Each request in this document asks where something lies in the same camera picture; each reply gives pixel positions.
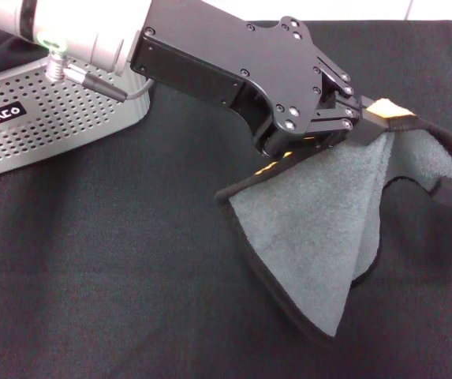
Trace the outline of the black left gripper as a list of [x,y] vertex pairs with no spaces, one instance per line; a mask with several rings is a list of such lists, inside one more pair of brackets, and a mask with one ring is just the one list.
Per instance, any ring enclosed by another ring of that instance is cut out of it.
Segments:
[[267,156],[321,134],[314,115],[374,115],[292,17],[264,28],[203,1],[153,1],[130,67],[239,114]]

